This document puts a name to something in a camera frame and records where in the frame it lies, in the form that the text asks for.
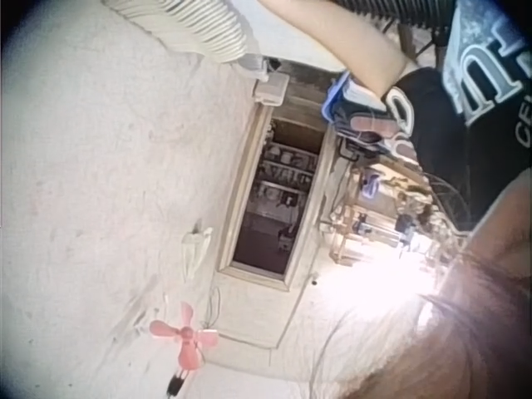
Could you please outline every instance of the small pink fan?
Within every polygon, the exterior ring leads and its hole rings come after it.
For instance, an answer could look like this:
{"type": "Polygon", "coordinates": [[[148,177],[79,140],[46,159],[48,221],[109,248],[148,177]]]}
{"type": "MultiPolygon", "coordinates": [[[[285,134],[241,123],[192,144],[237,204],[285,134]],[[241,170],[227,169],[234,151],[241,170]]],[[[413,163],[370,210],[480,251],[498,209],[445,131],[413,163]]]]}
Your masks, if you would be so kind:
{"type": "Polygon", "coordinates": [[[213,347],[218,343],[216,330],[194,331],[190,326],[194,310],[186,303],[181,303],[181,315],[183,327],[181,329],[171,327],[165,322],[155,320],[150,324],[150,332],[154,337],[168,337],[179,340],[181,338],[181,351],[178,362],[183,370],[188,372],[197,370],[201,366],[198,344],[204,347],[213,347]]]}

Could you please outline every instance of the white wall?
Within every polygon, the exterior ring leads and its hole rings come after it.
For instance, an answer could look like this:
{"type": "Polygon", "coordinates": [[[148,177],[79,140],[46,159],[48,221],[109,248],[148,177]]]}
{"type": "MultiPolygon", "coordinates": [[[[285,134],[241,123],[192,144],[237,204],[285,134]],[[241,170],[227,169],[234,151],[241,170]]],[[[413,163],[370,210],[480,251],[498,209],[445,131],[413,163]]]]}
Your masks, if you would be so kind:
{"type": "Polygon", "coordinates": [[[43,2],[2,68],[2,381],[24,398],[164,396],[177,349],[145,327],[178,323],[181,299],[204,316],[252,82],[96,0],[43,2]],[[199,219],[214,241],[184,285],[199,219]]]}

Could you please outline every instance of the hair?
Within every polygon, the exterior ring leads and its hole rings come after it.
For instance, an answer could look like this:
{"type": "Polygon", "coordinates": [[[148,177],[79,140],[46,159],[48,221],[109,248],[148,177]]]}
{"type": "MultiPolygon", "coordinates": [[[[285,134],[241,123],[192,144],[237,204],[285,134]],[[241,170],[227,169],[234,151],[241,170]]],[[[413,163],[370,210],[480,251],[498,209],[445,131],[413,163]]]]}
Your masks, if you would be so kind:
{"type": "Polygon", "coordinates": [[[532,397],[530,278],[501,270],[462,256],[460,302],[424,297],[436,313],[427,330],[342,399],[532,397]]]}

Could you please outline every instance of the light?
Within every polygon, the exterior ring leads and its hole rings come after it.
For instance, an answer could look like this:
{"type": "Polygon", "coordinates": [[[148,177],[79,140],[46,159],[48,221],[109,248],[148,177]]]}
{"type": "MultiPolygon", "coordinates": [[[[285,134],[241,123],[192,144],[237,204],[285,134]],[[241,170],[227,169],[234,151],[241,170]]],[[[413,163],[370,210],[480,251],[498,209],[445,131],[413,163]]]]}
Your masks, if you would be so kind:
{"type": "Polygon", "coordinates": [[[421,271],[420,259],[409,258],[331,268],[320,277],[320,296],[331,313],[353,312],[364,320],[383,317],[434,287],[435,277],[421,271]]]}

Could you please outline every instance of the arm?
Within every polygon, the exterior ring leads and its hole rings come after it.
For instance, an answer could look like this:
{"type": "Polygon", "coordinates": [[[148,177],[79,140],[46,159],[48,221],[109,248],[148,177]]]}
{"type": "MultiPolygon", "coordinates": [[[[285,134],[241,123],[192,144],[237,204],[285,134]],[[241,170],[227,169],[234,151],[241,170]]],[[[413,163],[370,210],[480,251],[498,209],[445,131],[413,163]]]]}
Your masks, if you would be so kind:
{"type": "Polygon", "coordinates": [[[325,0],[259,0],[327,48],[377,96],[417,65],[364,18],[325,0]]]}

